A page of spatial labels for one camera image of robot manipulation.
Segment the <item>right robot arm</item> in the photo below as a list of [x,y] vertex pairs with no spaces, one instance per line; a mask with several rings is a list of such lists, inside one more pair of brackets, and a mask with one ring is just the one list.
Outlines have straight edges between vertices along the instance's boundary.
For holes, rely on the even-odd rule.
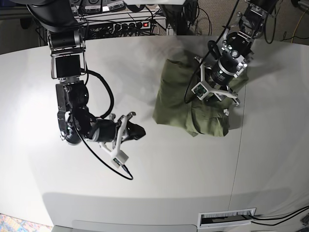
[[[120,151],[125,141],[139,140],[146,135],[143,127],[131,123],[135,115],[114,119],[112,109],[114,96],[105,79],[91,71],[85,61],[84,24],[75,19],[68,0],[29,0],[26,6],[30,13],[47,29],[51,50],[51,76],[58,79],[56,95],[58,103],[58,125],[61,136],[71,145],[86,139],[98,143],[112,143],[113,152]],[[89,92],[80,76],[97,77],[106,88],[110,106],[100,115],[94,116],[87,107]]]

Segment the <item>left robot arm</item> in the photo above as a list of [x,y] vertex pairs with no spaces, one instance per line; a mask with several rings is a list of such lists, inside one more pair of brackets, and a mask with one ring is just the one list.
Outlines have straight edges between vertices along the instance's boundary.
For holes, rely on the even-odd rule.
[[239,104],[237,93],[230,82],[238,79],[253,58],[251,47],[254,41],[266,33],[267,20],[278,15],[280,0],[249,0],[244,12],[238,12],[234,24],[228,23],[216,41],[208,41],[208,54],[215,59],[213,65],[205,57],[196,57],[199,63],[194,71],[199,81],[188,87],[200,101],[215,98],[231,99]]

